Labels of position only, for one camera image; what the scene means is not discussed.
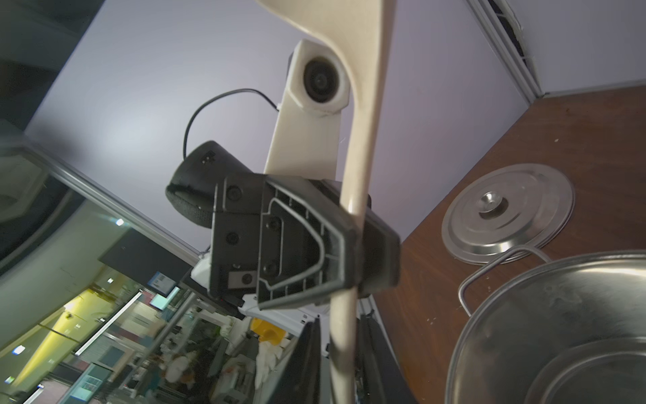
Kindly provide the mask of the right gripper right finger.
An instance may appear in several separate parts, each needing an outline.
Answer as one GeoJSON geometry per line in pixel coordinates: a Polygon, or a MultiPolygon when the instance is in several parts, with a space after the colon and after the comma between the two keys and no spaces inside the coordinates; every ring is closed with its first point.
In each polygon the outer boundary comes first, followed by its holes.
{"type": "Polygon", "coordinates": [[[358,319],[355,365],[356,403],[417,403],[372,315],[358,319]]]}

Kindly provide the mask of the stainless steel pot lid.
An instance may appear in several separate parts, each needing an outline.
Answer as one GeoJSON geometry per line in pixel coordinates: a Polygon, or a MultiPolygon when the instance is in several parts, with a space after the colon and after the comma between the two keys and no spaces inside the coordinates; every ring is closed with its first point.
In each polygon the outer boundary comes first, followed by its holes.
{"type": "Polygon", "coordinates": [[[515,164],[462,190],[442,220],[442,241],[455,259],[487,264],[518,245],[545,246],[574,209],[575,186],[565,174],[544,164],[515,164]]]}

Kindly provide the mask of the beige plastic ladle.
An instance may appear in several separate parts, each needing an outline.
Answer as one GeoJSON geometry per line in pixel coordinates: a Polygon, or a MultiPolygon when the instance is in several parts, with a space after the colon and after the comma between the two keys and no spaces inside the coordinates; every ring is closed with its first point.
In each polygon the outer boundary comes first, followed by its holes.
{"type": "MultiPolygon", "coordinates": [[[[375,141],[395,18],[393,1],[263,1],[261,5],[329,46],[353,91],[354,110],[343,173],[341,207],[363,228],[375,141]]],[[[331,399],[355,401],[358,287],[330,298],[331,399]]]]}

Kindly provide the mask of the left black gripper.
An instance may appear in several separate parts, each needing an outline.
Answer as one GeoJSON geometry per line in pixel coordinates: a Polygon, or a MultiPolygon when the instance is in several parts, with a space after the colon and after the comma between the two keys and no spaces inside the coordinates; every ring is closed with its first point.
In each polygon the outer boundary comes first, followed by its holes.
{"type": "Polygon", "coordinates": [[[397,286],[400,237],[371,210],[363,229],[340,205],[337,181],[232,174],[216,187],[209,293],[260,309],[322,304],[357,288],[361,298],[397,286]]]}

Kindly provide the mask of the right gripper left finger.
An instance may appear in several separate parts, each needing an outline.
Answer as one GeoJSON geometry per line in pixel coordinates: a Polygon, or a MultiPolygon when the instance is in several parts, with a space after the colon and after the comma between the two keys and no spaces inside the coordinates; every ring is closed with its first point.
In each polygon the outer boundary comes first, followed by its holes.
{"type": "Polygon", "coordinates": [[[321,395],[321,322],[306,323],[266,403],[318,404],[321,395]]]}

